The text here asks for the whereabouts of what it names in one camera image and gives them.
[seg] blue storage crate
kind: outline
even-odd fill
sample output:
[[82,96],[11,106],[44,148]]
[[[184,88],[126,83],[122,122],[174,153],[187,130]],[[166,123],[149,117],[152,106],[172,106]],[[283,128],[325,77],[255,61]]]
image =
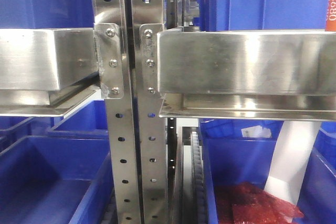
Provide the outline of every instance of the blue storage crate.
[[32,134],[30,124],[33,118],[22,116],[0,116],[0,136],[7,136],[10,143]]
[[271,139],[276,140],[283,121],[273,120],[230,120],[230,119],[199,119],[199,126],[205,137],[251,137],[249,135],[256,126],[268,129]]
[[93,27],[91,0],[0,0],[0,28]]
[[324,28],[328,0],[198,0],[201,30]]
[[[208,223],[218,224],[214,186],[251,182],[263,188],[276,141],[204,138],[204,176]],[[298,224],[331,224],[336,219],[336,171],[313,149],[298,206]]]
[[336,122],[323,122],[315,141],[315,148],[336,168]]
[[57,118],[33,118],[24,116],[0,116],[0,136],[6,136],[2,141],[3,151],[18,139],[28,135],[47,135],[47,130],[55,123],[59,122],[62,117]]
[[104,101],[92,101],[51,128],[49,136],[108,139]]
[[11,141],[5,137],[0,136],[0,152],[2,152],[4,149],[7,149],[11,144]]
[[107,140],[22,138],[0,153],[0,223],[96,224],[112,187]]
[[34,118],[30,122],[31,135],[33,136],[46,136],[48,131],[58,124],[63,119],[63,116],[59,117],[38,117]]

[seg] printed number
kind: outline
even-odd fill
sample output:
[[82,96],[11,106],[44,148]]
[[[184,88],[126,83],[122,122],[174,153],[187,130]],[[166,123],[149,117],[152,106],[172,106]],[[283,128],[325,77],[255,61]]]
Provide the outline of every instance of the printed number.
[[330,21],[335,21],[335,20],[336,20],[336,14],[331,14],[331,15],[329,16],[329,20],[330,20]]

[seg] stainless steel bracket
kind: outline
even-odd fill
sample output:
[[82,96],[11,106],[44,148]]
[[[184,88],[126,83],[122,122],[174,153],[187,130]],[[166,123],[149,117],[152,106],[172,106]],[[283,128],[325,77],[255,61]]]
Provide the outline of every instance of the stainless steel bracket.
[[124,96],[121,30],[113,23],[94,26],[101,96],[104,99],[121,99]]
[[143,84],[147,92],[157,92],[158,54],[156,34],[164,30],[163,24],[144,24],[140,27]]

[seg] red object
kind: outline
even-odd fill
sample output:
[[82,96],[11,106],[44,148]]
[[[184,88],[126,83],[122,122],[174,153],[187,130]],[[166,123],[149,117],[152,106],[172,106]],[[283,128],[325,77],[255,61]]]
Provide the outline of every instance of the red object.
[[329,0],[327,11],[326,31],[336,31],[336,0]]
[[302,218],[299,208],[250,183],[215,188],[219,224],[288,224]]

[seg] perforated metal upright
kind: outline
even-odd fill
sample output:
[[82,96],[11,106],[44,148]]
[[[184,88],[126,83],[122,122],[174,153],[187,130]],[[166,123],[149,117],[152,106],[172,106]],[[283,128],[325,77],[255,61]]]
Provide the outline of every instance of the perforated metal upright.
[[93,0],[119,223],[141,223],[125,0]]
[[156,34],[164,29],[164,0],[131,0],[139,109],[144,223],[168,223],[167,147],[157,85]]

